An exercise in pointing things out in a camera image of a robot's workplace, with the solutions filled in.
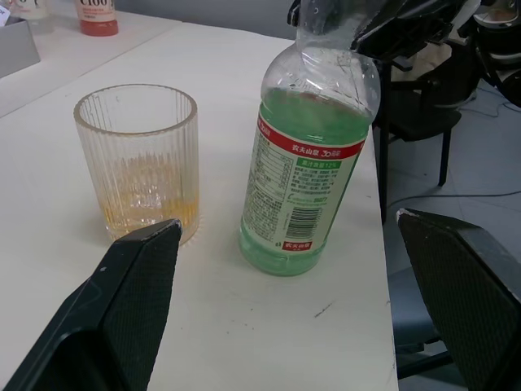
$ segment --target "chair leg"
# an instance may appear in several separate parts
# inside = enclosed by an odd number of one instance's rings
[[[380,101],[380,152],[378,164],[378,192],[382,224],[387,220],[387,160],[389,153],[388,96],[391,92],[391,65],[384,64],[381,72],[382,98]]]
[[[442,187],[447,182],[447,171],[449,170],[449,150],[450,150],[450,134],[451,130],[443,133],[443,145],[441,147],[441,166],[440,180],[438,186]]]
[[[449,352],[436,354],[429,358],[424,358],[423,360],[419,360],[417,362],[413,362],[411,364],[398,367],[398,380],[417,375],[418,373],[430,371],[431,369],[443,367],[452,363],[453,358],[450,357]]]
[[[386,125],[380,128],[380,154],[378,164],[378,192],[380,197],[380,213],[382,224],[387,220],[387,161],[389,158],[389,129]]]

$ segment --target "glass rim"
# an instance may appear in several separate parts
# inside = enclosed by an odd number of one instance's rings
[[[97,127],[97,126],[89,124],[87,121],[85,121],[81,117],[81,115],[80,115],[80,107],[82,106],[82,104],[84,102],[86,102],[86,100],[88,98],[90,98],[94,94],[98,94],[98,93],[106,91],[106,90],[113,90],[113,89],[121,88],[121,87],[159,87],[159,88],[164,88],[166,90],[176,91],[179,94],[183,95],[185,98],[187,98],[188,101],[190,102],[190,104],[191,104],[190,114],[188,114],[188,116],[184,120],[182,120],[182,121],[180,121],[180,122],[178,122],[178,123],[176,123],[174,125],[167,126],[166,128],[158,129],[158,130],[151,130],[149,132],[135,132],[135,133],[132,133],[132,132],[113,132],[113,131],[110,131],[110,130],[101,129],[101,128]],[[111,135],[114,135],[114,136],[126,136],[126,137],[152,136],[154,134],[166,133],[166,132],[171,131],[171,130],[180,129],[183,126],[185,126],[186,124],[190,123],[195,118],[195,116],[197,115],[197,103],[195,102],[195,99],[193,99],[191,96],[189,96],[186,92],[178,90],[177,88],[169,87],[169,86],[162,86],[160,84],[147,84],[147,83],[119,84],[117,86],[104,87],[104,88],[102,88],[100,90],[96,90],[96,91],[90,92],[87,95],[85,95],[83,98],[81,98],[78,101],[78,103],[76,103],[76,106],[74,106],[73,115],[74,115],[74,121],[76,121],[77,124],[79,124],[81,126],[84,126],[85,128],[87,128],[89,130],[92,130],[94,132],[97,132],[97,133],[111,134]]]

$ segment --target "bottle neck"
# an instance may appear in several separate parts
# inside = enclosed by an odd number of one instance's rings
[[[302,0],[296,45],[348,50],[367,21],[367,3],[376,0]]]

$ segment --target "green liquid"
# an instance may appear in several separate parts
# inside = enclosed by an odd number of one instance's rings
[[[345,145],[367,137],[370,119],[336,100],[308,93],[271,90],[260,113],[275,129],[307,143]],[[241,221],[239,245],[246,259],[272,275],[299,275],[318,262],[326,242],[311,253],[288,255],[258,244]]]

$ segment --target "red label band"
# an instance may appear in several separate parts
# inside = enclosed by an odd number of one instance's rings
[[[292,140],[277,130],[272,128],[260,116],[257,120],[257,126],[260,132],[277,147],[285,151],[291,152],[297,156],[310,157],[319,160],[341,160],[347,157],[355,156],[361,151],[365,141],[349,147],[321,147],[314,144],[305,144],[300,141]]]

